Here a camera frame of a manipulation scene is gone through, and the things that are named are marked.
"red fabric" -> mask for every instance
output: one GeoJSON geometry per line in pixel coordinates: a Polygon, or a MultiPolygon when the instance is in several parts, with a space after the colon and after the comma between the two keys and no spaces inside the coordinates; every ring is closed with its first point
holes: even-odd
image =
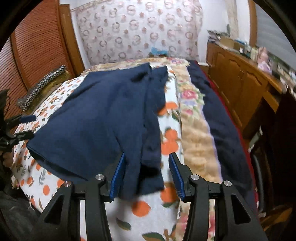
{"type": "MultiPolygon", "coordinates": [[[[252,179],[253,179],[253,183],[254,183],[254,187],[256,186],[256,182],[255,182],[255,174],[254,174],[254,169],[253,169],[253,166],[252,166],[252,163],[251,163],[251,157],[250,157],[250,154],[248,152],[248,148],[244,142],[244,139],[242,137],[242,133],[240,132],[239,128],[236,126],[236,124],[234,123],[233,119],[232,119],[232,116],[227,108],[227,106],[225,105],[225,102],[224,100],[222,99],[222,97],[220,96],[219,92],[218,92],[218,89],[216,87],[216,85],[213,83],[213,81],[208,77],[208,75],[203,71],[203,73],[205,74],[205,77],[207,78],[207,80],[209,81],[210,83],[210,86],[211,88],[214,90],[214,92],[216,93],[216,95],[219,97],[220,101],[222,102],[228,116],[230,117],[232,123],[234,124],[235,128],[237,129],[237,132],[239,134],[239,139],[240,139],[240,143],[241,143],[241,146],[243,147],[244,149],[244,153],[246,155],[246,159],[247,159],[247,162],[248,162],[248,166],[249,166],[249,169],[250,169],[250,172],[251,172],[251,176],[252,176],[252,179]]],[[[258,201],[258,194],[255,193],[255,201],[257,202],[258,201]]]]}

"dark blue garment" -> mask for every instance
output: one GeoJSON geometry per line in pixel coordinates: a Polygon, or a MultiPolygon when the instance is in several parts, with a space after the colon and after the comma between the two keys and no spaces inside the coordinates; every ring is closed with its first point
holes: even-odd
{"type": "Polygon", "coordinates": [[[253,181],[236,127],[200,67],[190,61],[187,69],[191,82],[205,94],[203,113],[214,137],[223,180],[231,181],[255,212],[253,181]]]}
{"type": "Polygon", "coordinates": [[[90,72],[27,143],[30,154],[62,180],[78,183],[104,173],[122,151],[122,198],[163,189],[156,113],[165,105],[167,78],[166,67],[149,64],[90,72]]]}

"bed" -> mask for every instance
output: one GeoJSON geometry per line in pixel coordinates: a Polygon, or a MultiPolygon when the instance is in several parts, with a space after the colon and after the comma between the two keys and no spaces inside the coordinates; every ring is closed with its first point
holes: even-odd
{"type": "MultiPolygon", "coordinates": [[[[168,167],[169,152],[176,152],[182,163],[189,165],[193,172],[208,181],[221,183],[223,179],[231,180],[248,204],[254,204],[252,178],[238,133],[195,62],[176,58],[148,58],[93,66],[81,76],[64,82],[35,111],[37,120],[19,125],[16,132],[38,131],[89,72],[131,68],[146,62],[150,62],[152,67],[167,66],[169,73],[169,81],[165,86],[166,105],[158,113],[162,143],[161,171],[165,189],[141,196],[133,202],[116,199],[111,204],[106,203],[108,223],[113,240],[182,240],[189,206],[179,203],[174,191],[168,167]],[[168,131],[174,133],[173,142],[177,144],[170,146],[169,150],[165,148],[169,141],[168,131]],[[200,150],[198,158],[190,156],[193,139],[197,142],[194,148],[200,150]]],[[[26,141],[15,146],[13,161],[12,172],[19,187],[31,204],[42,212],[64,181],[32,158],[26,148],[26,141]]],[[[80,217],[81,240],[87,240],[84,202],[81,202],[80,217]]],[[[208,240],[213,239],[214,230],[214,203],[211,202],[208,240]]]]}

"patterned bolster pillow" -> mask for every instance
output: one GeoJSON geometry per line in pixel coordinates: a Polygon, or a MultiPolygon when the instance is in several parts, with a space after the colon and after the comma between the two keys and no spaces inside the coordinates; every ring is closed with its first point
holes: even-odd
{"type": "Polygon", "coordinates": [[[27,94],[17,100],[17,106],[26,115],[31,115],[65,81],[70,79],[66,66],[54,69],[31,88],[27,94]]]}

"patterned curtain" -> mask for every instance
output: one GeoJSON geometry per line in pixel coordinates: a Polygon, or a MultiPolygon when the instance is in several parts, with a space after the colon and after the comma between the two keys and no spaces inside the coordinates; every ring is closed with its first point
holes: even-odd
{"type": "Polygon", "coordinates": [[[73,11],[91,65],[145,58],[152,47],[199,59],[199,0],[96,0],[73,11]]]}
{"type": "Polygon", "coordinates": [[[237,2],[236,0],[225,0],[227,15],[230,27],[230,37],[237,39],[239,37],[239,25],[237,21],[237,2]]]}

